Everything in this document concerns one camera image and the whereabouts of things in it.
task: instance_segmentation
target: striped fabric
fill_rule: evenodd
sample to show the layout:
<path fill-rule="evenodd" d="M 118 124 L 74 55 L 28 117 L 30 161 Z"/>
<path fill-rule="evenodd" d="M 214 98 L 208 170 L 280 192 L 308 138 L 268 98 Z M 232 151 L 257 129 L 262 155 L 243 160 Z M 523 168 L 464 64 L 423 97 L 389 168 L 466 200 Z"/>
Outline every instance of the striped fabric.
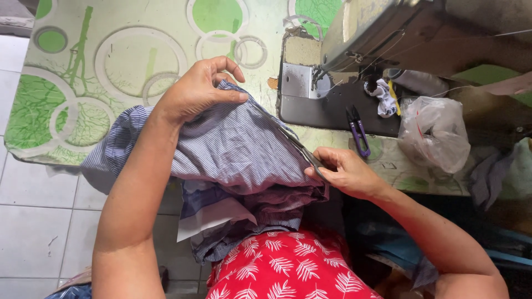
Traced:
<path fill-rule="evenodd" d="M 227 81 L 218 88 L 246 92 Z M 227 222 L 194 236 L 192 249 L 201 264 L 222 260 L 247 236 L 268 230 L 297 231 L 303 206 L 329 197 L 328 186 L 303 173 L 309 163 L 301 153 L 252 105 L 265 111 L 249 95 L 244 104 L 209 108 L 183 125 L 179 134 L 171 174 L 214 186 L 187 191 L 185 181 L 181 219 L 194 217 L 203 207 L 228 196 L 257 219 L 257 224 Z M 152 109 L 135 106 L 124 111 L 83 161 L 82 172 L 93 187 L 109 193 Z"/>

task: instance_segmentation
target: forearm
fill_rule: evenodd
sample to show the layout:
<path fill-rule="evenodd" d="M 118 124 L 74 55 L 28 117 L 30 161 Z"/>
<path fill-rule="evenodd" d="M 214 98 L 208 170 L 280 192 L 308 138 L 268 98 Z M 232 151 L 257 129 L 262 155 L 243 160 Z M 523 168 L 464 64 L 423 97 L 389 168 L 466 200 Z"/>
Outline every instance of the forearm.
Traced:
<path fill-rule="evenodd" d="M 180 129 L 169 124 L 156 109 L 107 197 L 95 252 L 115 251 L 151 238 Z"/>
<path fill-rule="evenodd" d="M 440 272 L 499 275 L 484 249 L 469 234 L 404 193 L 387 188 L 371 201 L 401 224 Z"/>

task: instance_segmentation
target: white fabric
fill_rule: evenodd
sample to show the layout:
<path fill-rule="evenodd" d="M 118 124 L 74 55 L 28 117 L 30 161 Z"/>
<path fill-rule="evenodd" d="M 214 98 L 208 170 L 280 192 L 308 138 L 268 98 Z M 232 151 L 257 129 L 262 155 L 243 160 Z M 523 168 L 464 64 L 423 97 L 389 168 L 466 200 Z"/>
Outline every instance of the white fabric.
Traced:
<path fill-rule="evenodd" d="M 376 96 L 379 99 L 379 107 L 377 113 L 380 117 L 389 118 L 397 112 L 397 106 L 395 105 L 395 99 L 390 94 L 390 87 L 386 84 L 386 81 L 377 80 L 377 89 L 374 92 L 368 91 L 368 83 L 364 84 L 364 90 L 370 96 Z"/>

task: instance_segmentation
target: person's left hand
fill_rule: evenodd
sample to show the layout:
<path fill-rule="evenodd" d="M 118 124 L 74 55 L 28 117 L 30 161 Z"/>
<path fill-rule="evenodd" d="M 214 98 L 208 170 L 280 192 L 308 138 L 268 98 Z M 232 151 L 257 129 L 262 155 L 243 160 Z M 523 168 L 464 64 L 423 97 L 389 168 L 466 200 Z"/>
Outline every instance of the person's left hand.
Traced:
<path fill-rule="evenodd" d="M 197 61 L 164 93 L 154 112 L 161 113 L 171 124 L 181 125 L 214 104 L 246 102 L 245 93 L 216 89 L 224 79 L 236 84 L 223 70 L 233 74 L 238 82 L 245 81 L 242 70 L 226 56 Z"/>

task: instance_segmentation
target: person's right hand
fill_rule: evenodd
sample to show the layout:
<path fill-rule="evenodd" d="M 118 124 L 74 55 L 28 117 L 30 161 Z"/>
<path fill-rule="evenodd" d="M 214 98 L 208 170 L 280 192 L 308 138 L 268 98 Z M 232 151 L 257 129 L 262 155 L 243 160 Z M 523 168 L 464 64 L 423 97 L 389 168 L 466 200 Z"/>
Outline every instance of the person's right hand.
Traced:
<path fill-rule="evenodd" d="M 372 200 L 391 188 L 354 151 L 318 147 L 313 154 L 327 168 L 336 170 L 320 167 L 321 173 L 331 185 L 349 196 Z M 305 169 L 305 174 L 313 179 L 320 179 L 312 167 Z"/>

